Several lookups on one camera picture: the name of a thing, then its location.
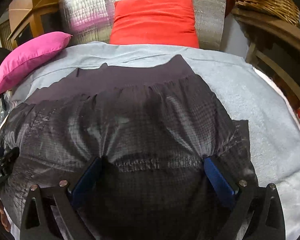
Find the dark ripstop shorts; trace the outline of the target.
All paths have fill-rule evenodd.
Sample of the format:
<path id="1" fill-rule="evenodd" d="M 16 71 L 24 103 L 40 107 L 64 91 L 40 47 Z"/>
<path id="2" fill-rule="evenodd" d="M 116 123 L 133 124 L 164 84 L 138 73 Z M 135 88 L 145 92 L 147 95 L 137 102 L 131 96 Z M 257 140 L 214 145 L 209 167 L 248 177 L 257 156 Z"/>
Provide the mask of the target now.
<path id="1" fill-rule="evenodd" d="M 257 185 L 249 128 L 179 55 L 151 68 L 78 69 L 9 114 L 0 147 L 18 148 L 0 187 L 21 225 L 30 186 L 96 168 L 79 214 L 101 239 L 211 239 L 227 213 L 202 166 L 215 156 L 235 180 Z"/>

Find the grey bed sheet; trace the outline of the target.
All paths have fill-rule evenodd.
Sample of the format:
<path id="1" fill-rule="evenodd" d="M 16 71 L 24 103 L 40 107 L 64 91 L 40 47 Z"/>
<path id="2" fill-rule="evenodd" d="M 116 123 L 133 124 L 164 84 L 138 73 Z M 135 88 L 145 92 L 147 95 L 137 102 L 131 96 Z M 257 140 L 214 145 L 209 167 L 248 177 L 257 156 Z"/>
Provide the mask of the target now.
<path id="1" fill-rule="evenodd" d="M 154 67 L 181 55 L 217 95 L 232 119 L 248 120 L 251 161 L 261 186 L 277 186 L 287 239 L 300 236 L 300 125 L 287 100 L 266 75 L 239 56 L 181 46 L 116 46 L 91 42 L 64 49 L 18 86 L 12 96 L 24 102 L 35 90 L 49 87 L 76 68 L 107 63 Z"/>

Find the magenta pillow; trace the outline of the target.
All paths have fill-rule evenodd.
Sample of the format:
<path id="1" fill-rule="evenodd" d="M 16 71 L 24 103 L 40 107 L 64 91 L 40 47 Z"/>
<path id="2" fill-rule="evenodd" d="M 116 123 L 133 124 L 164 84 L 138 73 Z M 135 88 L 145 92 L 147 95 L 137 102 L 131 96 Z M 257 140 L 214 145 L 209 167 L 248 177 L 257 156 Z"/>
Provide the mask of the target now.
<path id="1" fill-rule="evenodd" d="M 71 35 L 54 31 L 35 37 L 11 51 L 0 65 L 0 94 L 14 88 L 33 70 L 57 56 Z"/>

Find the wooden cabinet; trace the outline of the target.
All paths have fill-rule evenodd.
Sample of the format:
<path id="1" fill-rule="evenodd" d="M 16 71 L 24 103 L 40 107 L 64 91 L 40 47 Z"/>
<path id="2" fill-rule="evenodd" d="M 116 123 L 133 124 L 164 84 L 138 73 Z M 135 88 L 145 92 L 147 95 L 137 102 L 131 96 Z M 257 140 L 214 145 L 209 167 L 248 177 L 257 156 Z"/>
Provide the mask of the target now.
<path id="1" fill-rule="evenodd" d="M 62 31 L 59 0 L 12 0 L 0 24 L 1 46 L 13 50 L 40 35 Z"/>

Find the silver foil insulation mat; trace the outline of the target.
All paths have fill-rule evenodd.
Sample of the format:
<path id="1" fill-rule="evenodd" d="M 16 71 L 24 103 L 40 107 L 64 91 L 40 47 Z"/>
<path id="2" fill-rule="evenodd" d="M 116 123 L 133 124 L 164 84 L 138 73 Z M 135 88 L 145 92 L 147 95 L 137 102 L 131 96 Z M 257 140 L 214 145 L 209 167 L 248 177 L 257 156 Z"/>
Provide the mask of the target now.
<path id="1" fill-rule="evenodd" d="M 73 44 L 109 42 L 114 3 L 120 0 L 59 0 L 63 26 Z M 226 0 L 193 0 L 195 28 L 202 49 L 220 47 Z"/>

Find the red pillow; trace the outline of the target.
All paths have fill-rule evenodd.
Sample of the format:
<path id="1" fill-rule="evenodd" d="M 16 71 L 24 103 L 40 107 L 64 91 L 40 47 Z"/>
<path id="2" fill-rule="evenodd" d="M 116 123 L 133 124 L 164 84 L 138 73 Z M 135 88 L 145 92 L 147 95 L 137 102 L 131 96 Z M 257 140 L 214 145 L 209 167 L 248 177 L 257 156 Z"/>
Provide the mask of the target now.
<path id="1" fill-rule="evenodd" d="M 199 48 L 193 0 L 120 0 L 114 8 L 110 44 Z"/>

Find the wicker basket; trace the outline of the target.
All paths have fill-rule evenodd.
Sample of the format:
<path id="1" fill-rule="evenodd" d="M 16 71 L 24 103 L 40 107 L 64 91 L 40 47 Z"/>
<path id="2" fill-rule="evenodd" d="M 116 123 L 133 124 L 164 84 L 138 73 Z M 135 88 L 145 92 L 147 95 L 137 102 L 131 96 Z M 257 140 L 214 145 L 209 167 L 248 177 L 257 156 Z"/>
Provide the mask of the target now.
<path id="1" fill-rule="evenodd" d="M 235 5 L 277 17 L 300 29 L 300 10 L 292 0 L 235 0 Z"/>

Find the wooden bench frame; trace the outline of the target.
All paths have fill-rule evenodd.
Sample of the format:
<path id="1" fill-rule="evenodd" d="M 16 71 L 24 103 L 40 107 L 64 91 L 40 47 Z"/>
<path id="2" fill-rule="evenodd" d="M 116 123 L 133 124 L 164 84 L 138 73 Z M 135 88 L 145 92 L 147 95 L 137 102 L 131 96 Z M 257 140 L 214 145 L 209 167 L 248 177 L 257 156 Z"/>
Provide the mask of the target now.
<path id="1" fill-rule="evenodd" d="M 271 77 L 294 109 L 300 107 L 300 29 L 260 12 L 234 8 L 249 40 L 246 61 Z"/>

